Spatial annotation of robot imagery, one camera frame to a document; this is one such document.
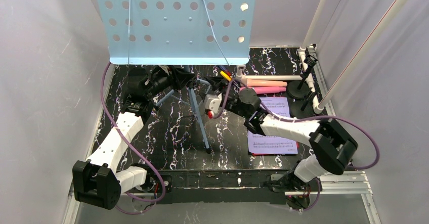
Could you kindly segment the beige toy microphone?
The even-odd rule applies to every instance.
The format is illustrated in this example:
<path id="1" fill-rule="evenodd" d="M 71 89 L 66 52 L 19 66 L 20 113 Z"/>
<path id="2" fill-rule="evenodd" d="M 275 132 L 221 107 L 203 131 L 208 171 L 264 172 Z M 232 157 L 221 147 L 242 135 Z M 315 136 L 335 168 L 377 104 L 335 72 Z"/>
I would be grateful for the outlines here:
<path id="1" fill-rule="evenodd" d="M 271 87 L 271 86 L 287 87 L 287 82 L 285 81 L 241 79 L 240 82 L 247 87 Z"/>

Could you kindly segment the pink toy microphone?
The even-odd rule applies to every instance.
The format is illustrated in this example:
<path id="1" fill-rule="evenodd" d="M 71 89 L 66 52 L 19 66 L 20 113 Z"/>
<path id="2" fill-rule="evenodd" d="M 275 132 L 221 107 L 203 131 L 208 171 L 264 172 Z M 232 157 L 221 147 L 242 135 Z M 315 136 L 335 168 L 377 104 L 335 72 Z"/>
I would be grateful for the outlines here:
<path id="1" fill-rule="evenodd" d="M 257 95 L 276 94 L 276 93 L 282 93 L 286 91 L 286 87 L 280 87 L 280 86 L 249 87 L 249 89 L 253 89 Z"/>

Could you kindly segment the light blue music stand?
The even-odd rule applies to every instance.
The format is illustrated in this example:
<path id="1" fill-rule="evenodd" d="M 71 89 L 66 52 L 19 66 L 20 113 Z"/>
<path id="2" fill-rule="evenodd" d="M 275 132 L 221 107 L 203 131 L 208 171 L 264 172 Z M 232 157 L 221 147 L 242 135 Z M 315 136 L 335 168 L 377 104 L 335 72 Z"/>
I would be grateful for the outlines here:
<path id="1" fill-rule="evenodd" d="M 115 65 L 243 65 L 255 0 L 96 0 Z"/>

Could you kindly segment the black round microphone stand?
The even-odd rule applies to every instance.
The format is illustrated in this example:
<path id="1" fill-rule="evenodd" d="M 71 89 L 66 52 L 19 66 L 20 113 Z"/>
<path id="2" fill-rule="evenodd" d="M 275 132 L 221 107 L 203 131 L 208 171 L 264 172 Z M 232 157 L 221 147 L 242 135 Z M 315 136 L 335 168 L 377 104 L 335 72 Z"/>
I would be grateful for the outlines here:
<path id="1" fill-rule="evenodd" d="M 309 93 L 304 96 L 303 100 L 295 100 L 289 104 L 289 112 L 291 117 L 298 119 L 313 117 L 315 115 L 312 101 L 315 98 L 316 93 L 309 91 Z"/>

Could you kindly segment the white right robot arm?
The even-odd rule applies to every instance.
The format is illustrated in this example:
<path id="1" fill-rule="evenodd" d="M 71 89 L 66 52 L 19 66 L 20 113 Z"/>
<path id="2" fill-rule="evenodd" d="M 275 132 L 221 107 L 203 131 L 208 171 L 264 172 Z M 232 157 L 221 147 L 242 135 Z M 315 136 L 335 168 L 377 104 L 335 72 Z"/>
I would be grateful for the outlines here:
<path id="1" fill-rule="evenodd" d="M 327 173 L 342 175 L 358 148 L 352 136 L 333 118 L 322 115 L 305 120 L 281 116 L 265 109 L 253 89 L 234 93 L 232 82 L 221 76 L 205 80 L 212 87 L 202 94 L 209 118 L 221 116 L 227 110 L 244 118 L 244 126 L 252 134 L 281 137 L 313 149 L 311 156 L 298 161 L 286 174 L 268 177 L 262 183 L 273 192 L 301 190 Z"/>

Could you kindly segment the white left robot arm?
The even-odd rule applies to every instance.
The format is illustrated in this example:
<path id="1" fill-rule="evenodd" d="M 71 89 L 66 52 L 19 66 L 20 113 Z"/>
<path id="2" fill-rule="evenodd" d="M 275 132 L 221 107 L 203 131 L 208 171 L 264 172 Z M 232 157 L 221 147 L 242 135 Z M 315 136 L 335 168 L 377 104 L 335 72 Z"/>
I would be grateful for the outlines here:
<path id="1" fill-rule="evenodd" d="M 178 91 L 194 84 L 193 73 L 174 66 L 157 66 L 152 72 L 139 67 L 129 70 L 123 85 L 123 105 L 113 128 L 98 149 L 86 161 L 72 168 L 75 200 L 104 209 L 113 209 L 121 194 L 145 184 L 164 181 L 148 161 L 117 171 L 132 139 L 139 133 L 156 108 L 153 98 L 167 88 Z"/>

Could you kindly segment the white diagonal pole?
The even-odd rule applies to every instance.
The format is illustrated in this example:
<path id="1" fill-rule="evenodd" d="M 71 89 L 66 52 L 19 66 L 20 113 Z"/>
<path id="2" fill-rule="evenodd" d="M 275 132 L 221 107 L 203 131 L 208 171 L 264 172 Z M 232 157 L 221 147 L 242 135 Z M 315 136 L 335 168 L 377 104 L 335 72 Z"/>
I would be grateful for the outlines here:
<path id="1" fill-rule="evenodd" d="M 383 16 L 380 18 L 378 23 L 375 25 L 373 30 L 364 40 L 362 45 L 350 59 L 344 70 L 332 84 L 331 88 L 327 91 L 325 97 L 318 105 L 318 108 L 325 108 L 331 98 L 334 96 L 336 91 L 340 88 L 340 85 L 346 80 L 351 72 L 355 69 L 355 67 L 359 64 L 359 62 L 363 59 L 364 55 L 367 51 L 372 47 L 373 43 L 376 42 L 381 33 L 386 29 L 386 27 L 390 24 L 393 18 L 397 15 L 397 13 L 402 9 L 402 7 L 406 4 L 408 0 L 394 0 Z"/>

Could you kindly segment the white PVC pipe frame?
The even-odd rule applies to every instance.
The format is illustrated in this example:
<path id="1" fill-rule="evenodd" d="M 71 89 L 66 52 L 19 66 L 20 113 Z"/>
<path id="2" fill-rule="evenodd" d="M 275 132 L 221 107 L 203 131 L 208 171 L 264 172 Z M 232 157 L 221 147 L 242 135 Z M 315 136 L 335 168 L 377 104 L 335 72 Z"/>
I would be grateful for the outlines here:
<path id="1" fill-rule="evenodd" d="M 317 6 L 317 9 L 315 11 L 315 14 L 313 16 L 312 22 L 310 24 L 310 27 L 307 31 L 307 34 L 305 36 L 304 42 L 301 45 L 301 47 L 298 50 L 298 56 L 300 58 L 300 62 L 302 65 L 302 68 L 304 69 L 304 71 L 307 69 L 308 65 L 304 62 L 304 59 L 307 55 L 312 55 L 313 57 L 316 58 L 316 45 L 315 44 L 310 44 L 310 38 L 313 35 L 313 31 L 315 28 L 316 23 L 318 22 L 318 19 L 320 17 L 320 14 L 324 8 L 324 5 L 326 3 L 327 0 L 320 0 L 319 4 Z M 275 80 L 275 81 L 300 81 L 302 79 L 302 75 L 272 75 L 272 76 L 252 76 L 252 75 L 245 75 L 244 74 L 244 69 L 245 66 L 241 65 L 241 66 L 237 66 L 237 72 L 236 75 L 234 77 L 235 80 L 237 80 L 238 82 L 241 81 L 241 79 L 257 79 L 257 80 Z M 314 79 L 313 76 L 310 79 L 306 80 L 306 83 L 308 84 L 308 86 L 313 86 L 314 87 Z M 312 101 L 312 106 L 314 109 L 315 114 L 317 113 L 321 113 L 323 111 L 323 109 L 318 108 L 319 105 L 319 101 L 317 98 L 317 93 L 315 98 Z"/>

